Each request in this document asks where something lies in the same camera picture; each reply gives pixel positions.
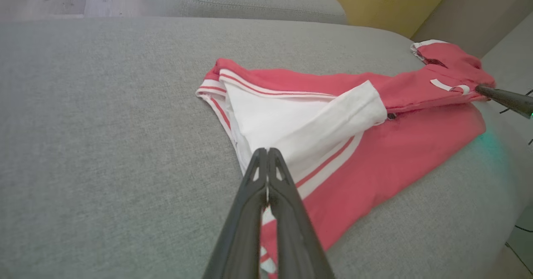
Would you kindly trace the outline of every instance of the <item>red and white shirt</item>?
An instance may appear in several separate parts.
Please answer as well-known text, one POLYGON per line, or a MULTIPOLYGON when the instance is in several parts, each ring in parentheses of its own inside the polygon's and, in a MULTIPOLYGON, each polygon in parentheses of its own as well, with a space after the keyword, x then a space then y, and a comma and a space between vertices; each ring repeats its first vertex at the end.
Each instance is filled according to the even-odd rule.
MULTIPOLYGON (((372 207, 485 131, 469 102, 486 100, 474 89, 495 82, 479 59, 439 40, 411 49, 426 66, 394 77, 246 70, 218 59, 196 95, 215 111, 243 172, 255 149, 281 151, 327 250, 372 207)), ((275 277, 276 220, 269 209, 261 246, 261 267, 275 277)))

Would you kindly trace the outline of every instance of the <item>black wire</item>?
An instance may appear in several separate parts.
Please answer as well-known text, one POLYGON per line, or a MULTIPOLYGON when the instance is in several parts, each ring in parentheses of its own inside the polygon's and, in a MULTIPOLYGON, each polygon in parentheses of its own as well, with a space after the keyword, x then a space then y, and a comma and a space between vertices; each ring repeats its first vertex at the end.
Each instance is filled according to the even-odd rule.
POLYGON ((531 273, 531 275, 533 275, 533 272, 528 268, 528 266, 526 266, 526 264, 522 261, 522 259, 520 258, 520 256, 518 256, 518 254, 516 254, 516 252, 514 252, 514 250, 511 248, 511 245, 509 245, 509 243, 505 242, 505 245, 511 249, 511 251, 513 251, 513 253, 516 255, 516 257, 518 257, 518 259, 520 260, 520 262, 528 269, 529 273, 531 273))
MULTIPOLYGON (((527 92, 527 93, 526 93, 526 96, 528 96, 528 95, 531 94, 531 93, 533 93, 533 90, 527 92)), ((503 114, 504 112, 506 112, 506 111, 508 111, 508 110, 509 110, 509 108, 507 108, 507 109, 505 109, 505 110, 501 110, 500 113, 503 114)))
POLYGON ((516 225, 514 225, 514 226, 515 226, 516 228, 521 229, 521 230, 524 230, 524 231, 526 231, 526 232, 533 232, 533 230, 527 230, 527 229, 524 229, 524 228, 522 228, 522 227, 520 227, 520 226, 516 226, 516 225))

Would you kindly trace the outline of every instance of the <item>red fabric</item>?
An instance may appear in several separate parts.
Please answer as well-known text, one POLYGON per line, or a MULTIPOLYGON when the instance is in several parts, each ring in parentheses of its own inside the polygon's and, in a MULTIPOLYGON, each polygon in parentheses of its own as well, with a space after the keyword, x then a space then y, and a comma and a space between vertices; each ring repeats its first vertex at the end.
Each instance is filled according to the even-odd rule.
MULTIPOLYGON (((485 97, 475 92, 463 95, 462 91, 445 91, 430 82, 436 78, 451 87, 467 85, 471 91, 478 84, 494 87, 494 79, 481 69, 479 59, 447 43, 417 50, 429 64, 394 77, 246 70, 229 59, 218 59, 206 75, 218 80, 219 71, 228 69, 246 82, 272 91, 335 96, 369 80, 387 111, 397 114, 396 119, 367 130, 348 161, 303 200, 326 250, 372 207, 428 174, 485 131, 480 112, 469 103, 485 97)), ((262 227, 261 245, 277 264, 275 221, 262 227)))

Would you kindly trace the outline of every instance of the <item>floor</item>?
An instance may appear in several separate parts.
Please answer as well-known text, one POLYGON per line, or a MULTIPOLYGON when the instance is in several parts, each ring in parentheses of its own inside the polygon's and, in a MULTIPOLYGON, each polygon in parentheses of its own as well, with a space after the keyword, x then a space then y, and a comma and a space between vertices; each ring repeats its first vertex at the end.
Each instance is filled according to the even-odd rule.
MULTIPOLYGON (((0 0, 0 21, 69 17, 135 17, 143 0, 0 0)), ((533 279, 510 247, 503 246, 487 279, 533 279)))

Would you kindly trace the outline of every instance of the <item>cushion seam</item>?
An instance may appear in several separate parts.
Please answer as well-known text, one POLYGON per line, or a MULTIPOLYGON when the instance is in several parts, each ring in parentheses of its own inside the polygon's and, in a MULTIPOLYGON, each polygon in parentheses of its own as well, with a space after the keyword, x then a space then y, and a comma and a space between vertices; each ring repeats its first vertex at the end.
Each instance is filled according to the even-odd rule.
POLYGON ((314 14, 318 14, 318 15, 332 15, 332 16, 335 16, 335 17, 346 17, 346 13, 343 13, 342 15, 336 15, 334 13, 298 10, 298 9, 295 9, 295 8, 278 8, 278 7, 266 7, 266 6, 243 5, 243 4, 225 4, 225 3, 211 2, 211 1, 207 1, 207 0, 189 0, 189 1, 200 2, 202 4, 218 5, 218 6, 237 6, 237 7, 241 7, 241 8, 295 11, 295 12, 303 12, 303 13, 314 13, 314 14))

